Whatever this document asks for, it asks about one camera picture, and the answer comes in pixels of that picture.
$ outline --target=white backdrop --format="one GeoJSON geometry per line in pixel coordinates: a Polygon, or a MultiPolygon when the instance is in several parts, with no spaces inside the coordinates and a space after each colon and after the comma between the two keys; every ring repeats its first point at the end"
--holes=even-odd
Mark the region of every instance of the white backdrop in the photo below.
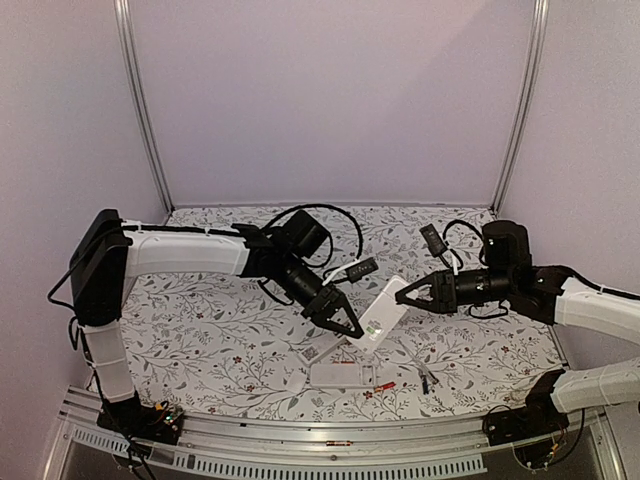
{"type": "Polygon", "coordinates": [[[174,202],[488,205],[533,4],[132,2],[174,202]]]}

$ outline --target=robotic arm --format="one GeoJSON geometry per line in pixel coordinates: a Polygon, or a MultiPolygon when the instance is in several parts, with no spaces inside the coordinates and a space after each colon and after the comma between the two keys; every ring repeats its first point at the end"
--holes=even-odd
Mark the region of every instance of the robotic arm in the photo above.
{"type": "MultiPolygon", "coordinates": [[[[299,303],[302,316],[314,325],[361,337],[362,328],[346,295],[303,260],[329,236],[304,210],[282,226],[235,224],[230,231],[123,224],[117,211],[100,212],[71,258],[68,272],[83,350],[104,403],[98,425],[173,444],[180,434],[180,413],[159,418],[162,412],[143,406],[129,372],[118,320],[124,292],[140,275],[211,272],[266,278],[277,283],[292,303],[299,303]],[[340,310],[350,327],[331,320],[340,310]]],[[[373,259],[354,262],[346,269],[347,278],[353,283],[376,269],[373,259]]]]}
{"type": "MultiPolygon", "coordinates": [[[[421,232],[434,256],[447,250],[433,225],[421,232]]],[[[462,305],[508,300],[515,312],[547,325],[588,328],[640,345],[640,296],[599,287],[568,267],[533,266],[527,230],[513,222],[486,224],[482,239],[486,268],[433,272],[399,291],[396,301],[454,313],[462,305]]],[[[566,428],[568,412],[638,400],[640,358],[585,371],[554,370],[534,385],[525,407],[489,414],[486,433],[492,445],[513,442],[566,428]]]]}

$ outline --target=white wall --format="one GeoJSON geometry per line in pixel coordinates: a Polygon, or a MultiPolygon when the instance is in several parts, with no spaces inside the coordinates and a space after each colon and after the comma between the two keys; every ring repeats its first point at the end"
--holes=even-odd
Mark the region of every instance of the white wall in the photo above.
{"type": "MultiPolygon", "coordinates": [[[[531,114],[502,217],[529,229],[535,263],[565,264],[640,292],[640,3],[551,2],[531,114]]],[[[640,347],[560,331],[574,367],[640,347]]],[[[612,412],[630,478],[640,478],[637,405],[612,412]]]]}
{"type": "Polygon", "coordinates": [[[488,205],[533,5],[132,2],[174,202],[488,205]]]}
{"type": "Polygon", "coordinates": [[[0,65],[0,478],[33,480],[67,385],[87,376],[45,294],[100,209],[162,212],[111,0],[4,2],[0,65]]]}

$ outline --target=table surface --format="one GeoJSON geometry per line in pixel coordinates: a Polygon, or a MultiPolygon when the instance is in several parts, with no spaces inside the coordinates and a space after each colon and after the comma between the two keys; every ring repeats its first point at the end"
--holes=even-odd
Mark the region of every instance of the table surface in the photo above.
{"type": "MultiPolygon", "coordinates": [[[[421,227],[433,223],[442,232],[453,219],[478,227],[493,220],[488,210],[477,208],[347,209],[362,225],[364,256],[374,256],[380,266],[356,285],[341,285],[357,314],[392,275],[414,281],[443,268],[429,255],[421,227]]],[[[169,224],[262,226],[280,211],[180,209],[169,224]]],[[[336,252],[329,267],[352,260],[357,237],[349,221],[330,211],[311,213],[333,234],[336,252]]],[[[455,227],[448,241],[465,268],[480,267],[481,244],[472,232],[455,227]]],[[[323,247],[312,260],[321,261],[326,253],[323,247]]],[[[299,421],[399,420],[517,406],[540,375],[561,366],[548,327],[522,316],[476,320],[466,313],[444,316],[412,308],[372,355],[344,344],[322,360],[374,364],[378,383],[393,381],[394,388],[374,393],[307,383],[294,394],[286,389],[287,379],[295,370],[307,373],[296,352],[332,335],[303,319],[300,310],[273,302],[253,280],[200,273],[141,277],[121,321],[136,387],[144,400],[168,399],[190,412],[299,421]],[[402,344],[439,378],[428,395],[402,344]]]]}

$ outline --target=floral pattern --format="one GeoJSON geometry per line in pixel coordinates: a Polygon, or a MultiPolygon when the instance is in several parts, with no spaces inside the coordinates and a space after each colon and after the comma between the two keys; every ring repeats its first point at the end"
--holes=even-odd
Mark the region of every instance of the floral pattern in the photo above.
{"type": "MultiPolygon", "coordinates": [[[[177,210],[172,225],[229,227],[264,225],[281,207],[221,207],[177,210]]],[[[476,226],[492,220],[486,209],[351,207],[363,228],[364,256],[379,270],[358,284],[342,284],[361,314],[392,275],[415,281],[443,268],[433,259],[419,229],[438,231],[453,219],[476,226]]],[[[327,268],[352,259],[357,236],[348,220],[326,210],[311,212],[332,233],[335,255],[327,268]]],[[[448,234],[450,245],[477,268],[480,243],[463,227],[448,234]]],[[[321,261],[327,248],[312,260],[321,261]]],[[[488,313],[495,306],[486,307],[488,313]]],[[[532,383],[561,364],[548,328],[510,313],[475,320],[466,313],[409,312],[371,355],[345,342],[322,362],[375,364],[378,383],[394,388],[287,390],[298,370],[297,352],[327,333],[299,313],[299,306],[273,302],[253,280],[211,274],[164,274],[138,279],[121,321],[134,382],[146,400],[168,399],[188,411],[300,421],[381,421],[460,415],[499,404],[521,404],[532,383]],[[439,379],[423,394],[407,347],[439,379]]]]}

